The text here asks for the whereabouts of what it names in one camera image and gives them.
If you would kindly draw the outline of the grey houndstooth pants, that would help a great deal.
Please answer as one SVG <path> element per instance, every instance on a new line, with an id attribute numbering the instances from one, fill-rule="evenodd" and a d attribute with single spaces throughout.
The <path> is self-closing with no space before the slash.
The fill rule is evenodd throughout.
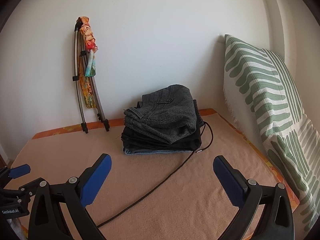
<path id="1" fill-rule="evenodd" d="M 124 111 L 126 127 L 172 144 L 196 131 L 197 116 L 190 90 L 170 85 L 142 96 L 137 107 Z"/>

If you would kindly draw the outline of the pink fleece blanket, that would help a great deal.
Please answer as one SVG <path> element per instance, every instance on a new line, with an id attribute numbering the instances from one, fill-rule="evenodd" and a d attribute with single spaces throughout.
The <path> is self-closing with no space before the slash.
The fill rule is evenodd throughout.
<path id="1" fill-rule="evenodd" d="M 121 126 L 33 139 L 14 166 L 31 172 L 12 180 L 17 189 L 34 179 L 65 183 L 92 166 L 101 154 L 112 168 L 94 202 L 87 207 L 107 239 L 217 239 L 237 212 L 213 171 L 223 155 L 245 178 L 274 186 L 275 172 L 218 114 L 207 115 L 202 152 L 125 155 Z"/>

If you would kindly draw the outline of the black folded garment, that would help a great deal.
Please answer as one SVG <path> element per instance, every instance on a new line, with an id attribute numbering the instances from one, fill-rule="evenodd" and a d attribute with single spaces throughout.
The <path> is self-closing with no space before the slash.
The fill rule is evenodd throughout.
<path id="1" fill-rule="evenodd" d="M 200 128 L 204 126 L 204 121 L 199 113 L 197 101 L 194 99 L 193 102 L 195 113 L 197 116 L 196 131 L 193 134 L 176 142 L 173 142 L 172 144 L 169 144 L 167 142 L 162 142 L 146 135 L 142 135 L 141 133 L 138 133 L 125 126 L 121 134 L 123 148 L 140 148 L 150 150 L 188 150 L 192 152 L 198 150 L 202 145 Z"/>

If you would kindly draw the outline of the green white patterned pillow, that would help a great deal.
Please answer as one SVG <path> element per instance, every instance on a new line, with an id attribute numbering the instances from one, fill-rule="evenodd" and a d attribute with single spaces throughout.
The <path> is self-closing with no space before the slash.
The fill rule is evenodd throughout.
<path id="1" fill-rule="evenodd" d="M 224 93 L 242 130 L 299 199 L 296 234 L 319 219 L 319 132 L 281 56 L 225 35 Z"/>

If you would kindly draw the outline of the colourful scarf on tripod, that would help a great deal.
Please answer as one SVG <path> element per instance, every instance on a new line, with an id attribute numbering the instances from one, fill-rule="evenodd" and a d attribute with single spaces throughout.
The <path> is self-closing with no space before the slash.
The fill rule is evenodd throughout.
<path id="1" fill-rule="evenodd" d="M 77 19 L 80 24 L 80 43 L 84 45 L 84 49 L 80 51 L 78 59 L 80 62 L 79 75 L 80 87 L 84 95 L 85 105 L 87 108 L 96 108 L 97 104 L 94 99 L 93 86 L 90 83 L 90 77 L 96 75 L 95 53 L 98 50 L 93 31 L 91 29 L 89 18 L 80 16 Z"/>

